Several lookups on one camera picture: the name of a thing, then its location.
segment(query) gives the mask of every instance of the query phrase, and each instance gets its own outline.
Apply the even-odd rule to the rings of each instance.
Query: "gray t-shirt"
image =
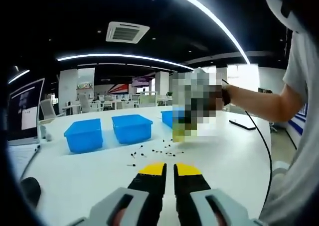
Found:
[[[271,186],[260,220],[271,226],[294,225],[319,183],[319,48],[306,34],[293,33],[284,82],[308,103],[303,135],[289,171]]]

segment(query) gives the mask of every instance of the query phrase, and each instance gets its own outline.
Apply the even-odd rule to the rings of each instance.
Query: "black ceiling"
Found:
[[[272,56],[248,57],[260,66],[285,68],[286,28],[268,9],[265,0],[198,0],[230,30],[244,51],[270,51]],[[159,69],[188,71],[171,64],[140,59],[91,57],[57,61],[78,54],[118,53],[148,56],[175,63],[238,52],[226,34],[206,14],[186,0],[14,0],[19,7],[9,16],[8,66],[30,69],[36,76],[56,81],[60,70],[99,65],[96,83],[112,78],[128,81]],[[106,42],[111,21],[149,26],[137,44]],[[221,58],[191,67],[244,63],[242,57]]]

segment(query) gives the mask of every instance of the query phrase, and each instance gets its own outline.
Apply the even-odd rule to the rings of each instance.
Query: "black wire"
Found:
[[[273,161],[271,159],[271,154],[270,154],[270,150],[269,150],[269,147],[265,141],[265,138],[264,136],[262,135],[262,133],[260,132],[258,126],[255,124],[254,120],[252,119],[252,117],[249,115],[249,113],[247,111],[245,111],[245,113],[247,114],[247,116],[250,118],[250,120],[253,122],[254,126],[256,127],[257,131],[259,132],[259,135],[261,137],[261,139],[263,140],[264,144],[265,144],[265,147],[267,149],[267,153],[268,153],[268,157],[269,157],[269,164],[270,164],[270,177],[269,177],[269,184],[268,184],[268,189],[267,189],[267,193],[266,193],[266,197],[265,197],[265,201],[264,201],[264,205],[267,201],[267,198],[268,198],[268,195],[269,195],[269,191],[270,191],[270,185],[271,185],[271,181],[272,181],[272,178],[273,178]]]

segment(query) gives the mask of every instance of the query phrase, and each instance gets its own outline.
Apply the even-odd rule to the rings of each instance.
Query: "floor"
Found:
[[[280,160],[290,164],[296,150],[286,131],[284,129],[279,129],[277,133],[272,132],[271,142],[273,162]]]

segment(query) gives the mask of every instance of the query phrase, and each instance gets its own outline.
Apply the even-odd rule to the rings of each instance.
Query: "black phone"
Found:
[[[247,119],[247,120],[234,119],[234,120],[229,120],[229,122],[236,125],[236,126],[244,128],[246,130],[255,130],[256,129],[255,125],[252,123],[252,121],[250,119]]]

